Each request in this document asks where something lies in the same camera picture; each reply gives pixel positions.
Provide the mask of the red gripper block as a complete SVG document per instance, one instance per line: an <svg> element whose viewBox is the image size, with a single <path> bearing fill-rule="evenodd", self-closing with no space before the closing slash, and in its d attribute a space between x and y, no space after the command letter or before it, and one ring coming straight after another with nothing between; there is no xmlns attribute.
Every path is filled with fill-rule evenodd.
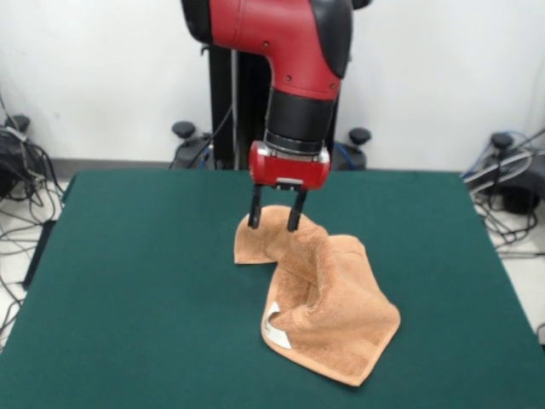
<svg viewBox="0 0 545 409"><path fill-rule="evenodd" d="M290 185L303 188L297 192L287 222L288 231L293 233L299 227L307 190L318 190L327 180L330 173L330 154L323 148L315 156L291 155L270 148L264 141L254 141L250 148L249 167L255 185L248 226L257 229L260 225L263 186Z"/></svg>

